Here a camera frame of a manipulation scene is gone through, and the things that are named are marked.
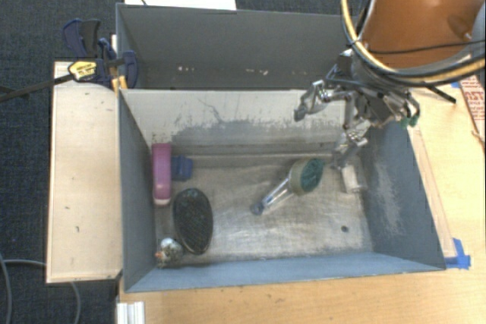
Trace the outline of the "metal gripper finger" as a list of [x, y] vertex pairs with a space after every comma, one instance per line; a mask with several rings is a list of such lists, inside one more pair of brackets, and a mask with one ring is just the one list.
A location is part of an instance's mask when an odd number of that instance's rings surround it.
[[362, 147], [368, 144], [368, 128], [344, 130], [333, 148], [333, 167], [344, 168]]
[[329, 97], [324, 81], [314, 81], [301, 96], [300, 103], [294, 109], [294, 121], [302, 121], [307, 115], [314, 115], [323, 111], [330, 101]]

